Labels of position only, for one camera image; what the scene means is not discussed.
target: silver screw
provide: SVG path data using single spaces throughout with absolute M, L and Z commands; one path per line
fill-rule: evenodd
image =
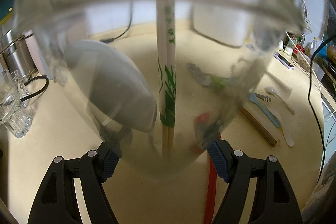
M 243 155 L 243 152 L 241 150 L 235 150 L 233 154 L 235 154 L 237 157 L 241 157 Z
M 87 153 L 87 155 L 88 155 L 89 157 L 94 157 L 95 155 L 97 155 L 97 151 L 96 151 L 96 150 L 90 150 L 90 151 Z
M 271 162 L 276 162 L 278 159 L 277 159 L 277 157 L 275 157 L 275 156 L 269 156 L 268 157 L 268 159 L 271 161 Z
M 57 156 L 56 158 L 54 158 L 54 162 L 55 163 L 59 163 L 62 161 L 62 157 L 61 156 Z

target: countertop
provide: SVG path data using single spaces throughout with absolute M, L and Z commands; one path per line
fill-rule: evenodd
M 155 37 L 155 34 L 146 34 L 141 39 Z M 287 69 L 275 58 L 272 58 L 268 71 L 293 88 L 287 102 L 295 109 L 295 116 L 274 97 L 272 104 L 290 125 L 295 146 L 290 148 L 285 144 L 280 129 L 277 130 L 281 145 L 270 146 L 241 113 L 223 131 L 222 138 L 233 149 L 240 149 L 250 157 L 265 159 L 268 155 L 275 155 L 282 164 L 302 209 L 316 185 L 322 158 L 318 125 L 307 101 L 309 78 L 298 68 Z M 34 88 L 42 87 L 43 84 L 41 81 Z M 268 85 L 276 84 L 264 75 L 255 92 L 265 95 L 264 87 Z M 323 129 L 321 96 L 315 86 L 311 100 Z M 20 224 L 27 223 L 36 191 L 52 160 L 58 155 L 65 159 L 81 157 L 88 150 L 98 148 L 101 143 L 70 104 L 60 86 L 53 81 L 44 94 L 31 100 L 30 107 L 33 120 L 25 137 L 17 139 L 3 127 L 0 132 L 0 147 L 8 146 L 1 159 L 1 197 Z M 119 223 L 201 224 L 208 170 L 208 155 L 203 153 L 173 179 L 152 182 L 121 160 L 113 177 L 104 184 L 104 190 Z M 251 179 L 240 223 L 246 223 L 249 217 L 255 183 L 256 180 Z M 75 179 L 75 187 L 83 223 L 90 223 L 79 179 Z M 221 204 L 226 187 L 227 184 L 217 178 L 215 212 Z

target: blue utensil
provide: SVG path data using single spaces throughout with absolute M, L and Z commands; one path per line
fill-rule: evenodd
M 251 93 L 249 95 L 249 100 L 253 103 L 255 103 L 267 116 L 268 119 L 271 120 L 271 122 L 276 126 L 276 127 L 280 127 L 280 123 L 278 122 L 278 120 L 272 115 L 272 113 L 270 113 L 268 111 L 268 109 L 266 109 L 262 104 L 260 104 L 258 102 L 258 99 L 256 97 L 256 95 L 254 93 Z

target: transparent glass jar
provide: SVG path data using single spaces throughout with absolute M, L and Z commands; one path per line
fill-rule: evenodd
M 34 31 L 55 81 L 122 160 L 166 179 L 237 114 L 284 30 L 301 30 L 301 4 L 15 0 L 13 31 Z

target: bottle with yellow cap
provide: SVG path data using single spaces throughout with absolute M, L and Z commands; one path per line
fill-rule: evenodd
M 316 50 L 316 46 L 317 46 L 317 38 L 314 37 L 314 40 L 312 40 L 307 49 L 306 49 L 306 54 L 311 58 L 311 56 L 313 55 L 314 51 Z

